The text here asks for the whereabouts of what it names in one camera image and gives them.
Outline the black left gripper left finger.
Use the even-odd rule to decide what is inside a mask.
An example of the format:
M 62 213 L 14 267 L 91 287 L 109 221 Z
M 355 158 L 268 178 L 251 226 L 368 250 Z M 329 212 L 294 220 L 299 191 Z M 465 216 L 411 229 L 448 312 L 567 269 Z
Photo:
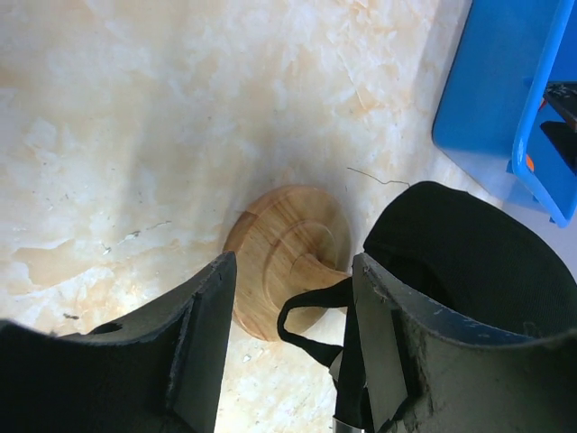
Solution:
M 211 432 L 237 266 L 223 253 L 85 335 L 1 323 L 4 432 Z

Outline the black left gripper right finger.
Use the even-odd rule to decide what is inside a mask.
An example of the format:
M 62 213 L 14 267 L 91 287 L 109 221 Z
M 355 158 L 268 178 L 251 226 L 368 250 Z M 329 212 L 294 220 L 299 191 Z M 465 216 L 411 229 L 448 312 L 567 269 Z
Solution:
M 375 432 L 573 432 L 576 323 L 510 287 L 472 311 L 427 296 L 361 253 L 353 302 Z

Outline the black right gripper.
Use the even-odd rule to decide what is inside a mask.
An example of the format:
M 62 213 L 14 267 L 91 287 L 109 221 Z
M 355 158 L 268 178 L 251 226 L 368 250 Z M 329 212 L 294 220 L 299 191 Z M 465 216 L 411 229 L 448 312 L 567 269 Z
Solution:
M 573 174 L 576 174 L 576 94 L 575 81 L 549 81 L 541 107 L 551 107 L 561 121 L 545 121 L 540 125 Z

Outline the black cap with white logo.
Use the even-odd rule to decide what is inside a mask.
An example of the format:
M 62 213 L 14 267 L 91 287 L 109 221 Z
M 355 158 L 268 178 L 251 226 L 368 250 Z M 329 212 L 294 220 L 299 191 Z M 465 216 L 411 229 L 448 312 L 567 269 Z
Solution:
M 298 308 L 346 308 L 341 345 L 330 345 L 288 331 L 289 312 Z M 366 387 L 358 319 L 353 305 L 353 279 L 348 277 L 334 286 L 311 290 L 287 300 L 279 313 L 277 330 L 282 341 L 292 344 L 329 370 L 337 391 L 334 409 L 334 431 L 372 432 L 372 413 Z

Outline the black cap with gold embroidery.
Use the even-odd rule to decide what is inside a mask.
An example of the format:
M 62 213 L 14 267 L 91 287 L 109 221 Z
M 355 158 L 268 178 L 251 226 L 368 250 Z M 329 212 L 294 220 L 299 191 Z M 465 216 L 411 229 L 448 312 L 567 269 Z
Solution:
M 483 324 L 531 337 L 576 327 L 576 281 L 506 213 L 432 181 L 382 211 L 363 250 L 411 288 Z

